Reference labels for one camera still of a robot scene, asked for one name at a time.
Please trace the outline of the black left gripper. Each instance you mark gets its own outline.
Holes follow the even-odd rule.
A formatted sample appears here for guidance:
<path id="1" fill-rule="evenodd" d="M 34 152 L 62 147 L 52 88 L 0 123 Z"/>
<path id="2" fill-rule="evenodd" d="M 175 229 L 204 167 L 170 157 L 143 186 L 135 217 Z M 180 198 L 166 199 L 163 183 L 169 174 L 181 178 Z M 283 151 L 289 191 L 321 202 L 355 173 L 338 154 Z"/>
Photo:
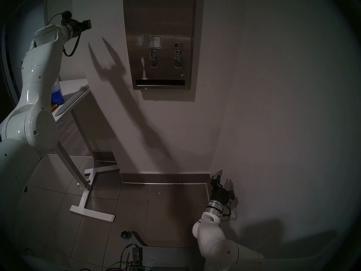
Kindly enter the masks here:
<path id="1" fill-rule="evenodd" d="M 79 22 L 75 19 L 71 19 L 70 26 L 72 28 L 73 34 L 80 34 L 81 32 L 92 28 L 90 19 L 85 20 L 83 22 Z"/>

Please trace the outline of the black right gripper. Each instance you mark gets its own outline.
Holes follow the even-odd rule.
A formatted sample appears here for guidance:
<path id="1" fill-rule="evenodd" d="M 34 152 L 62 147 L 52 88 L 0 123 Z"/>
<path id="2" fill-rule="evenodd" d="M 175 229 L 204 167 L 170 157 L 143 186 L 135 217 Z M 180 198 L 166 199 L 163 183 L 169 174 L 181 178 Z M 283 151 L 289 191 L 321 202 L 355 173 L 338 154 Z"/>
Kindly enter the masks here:
<path id="1" fill-rule="evenodd" d="M 222 172 L 223 170 L 219 170 L 211 178 L 211 186 L 213 189 L 211 191 L 210 201 L 218 202 L 225 206 L 231 204 L 235 200 L 235 195 L 234 184 L 231 179 L 228 179 L 227 181 L 227 190 L 223 188 L 223 185 L 221 184 Z"/>

